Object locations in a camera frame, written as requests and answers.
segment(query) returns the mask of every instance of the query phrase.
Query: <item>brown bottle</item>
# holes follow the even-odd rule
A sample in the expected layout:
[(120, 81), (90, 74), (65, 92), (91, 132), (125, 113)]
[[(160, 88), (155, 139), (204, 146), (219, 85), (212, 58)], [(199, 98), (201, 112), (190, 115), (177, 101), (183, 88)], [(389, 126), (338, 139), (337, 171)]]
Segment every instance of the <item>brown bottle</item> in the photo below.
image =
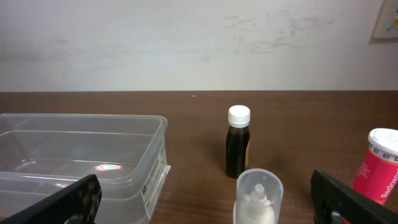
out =
[(241, 105), (232, 106), (228, 111), (228, 121), (225, 147), (226, 173), (236, 179), (248, 168), (250, 109)]

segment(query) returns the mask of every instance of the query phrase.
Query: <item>brown tabletop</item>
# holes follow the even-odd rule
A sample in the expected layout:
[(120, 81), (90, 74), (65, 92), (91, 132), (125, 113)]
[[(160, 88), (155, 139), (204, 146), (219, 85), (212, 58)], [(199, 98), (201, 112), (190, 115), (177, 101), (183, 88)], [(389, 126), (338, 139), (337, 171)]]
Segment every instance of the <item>brown tabletop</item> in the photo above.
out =
[[(228, 108), (251, 109), (249, 168), (284, 185), (279, 223), (313, 223), (310, 178), (351, 184), (373, 128), (398, 129), (398, 91), (0, 93), (0, 113), (156, 114), (169, 122), (170, 170), (151, 223), (232, 223), (224, 171)], [(398, 212), (398, 191), (386, 206)]]

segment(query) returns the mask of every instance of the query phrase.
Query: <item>white bottle cap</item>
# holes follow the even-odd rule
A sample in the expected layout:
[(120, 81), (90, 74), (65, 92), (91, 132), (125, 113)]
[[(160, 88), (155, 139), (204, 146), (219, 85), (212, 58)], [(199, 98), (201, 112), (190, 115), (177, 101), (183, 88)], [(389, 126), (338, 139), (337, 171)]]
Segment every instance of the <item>white bottle cap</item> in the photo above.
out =
[(369, 133), (369, 142), (376, 148), (398, 156), (398, 131), (387, 128), (376, 128)]
[(250, 109), (247, 106), (232, 106), (228, 111), (229, 125), (234, 128), (244, 128), (250, 122)]

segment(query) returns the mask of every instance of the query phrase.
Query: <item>white object in cup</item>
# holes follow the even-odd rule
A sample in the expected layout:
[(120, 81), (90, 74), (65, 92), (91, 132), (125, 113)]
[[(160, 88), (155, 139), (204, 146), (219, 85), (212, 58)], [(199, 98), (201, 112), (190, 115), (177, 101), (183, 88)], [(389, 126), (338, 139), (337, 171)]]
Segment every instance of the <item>white object in cup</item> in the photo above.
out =
[(264, 169), (243, 172), (236, 183), (234, 224), (276, 224), (284, 188), (273, 173)]

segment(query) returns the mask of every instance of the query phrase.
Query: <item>bottle label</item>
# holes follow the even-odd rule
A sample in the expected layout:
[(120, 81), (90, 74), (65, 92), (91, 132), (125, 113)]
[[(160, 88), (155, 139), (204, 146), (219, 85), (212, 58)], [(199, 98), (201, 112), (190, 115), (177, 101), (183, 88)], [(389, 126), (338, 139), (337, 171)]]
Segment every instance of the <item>bottle label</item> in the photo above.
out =
[(244, 170), (248, 169), (248, 164), (249, 164), (249, 148), (250, 148), (250, 139), (248, 142), (248, 146), (246, 146), (246, 158), (244, 160)]
[(353, 188), (377, 203), (384, 204), (398, 182), (398, 156), (372, 144), (356, 174)]

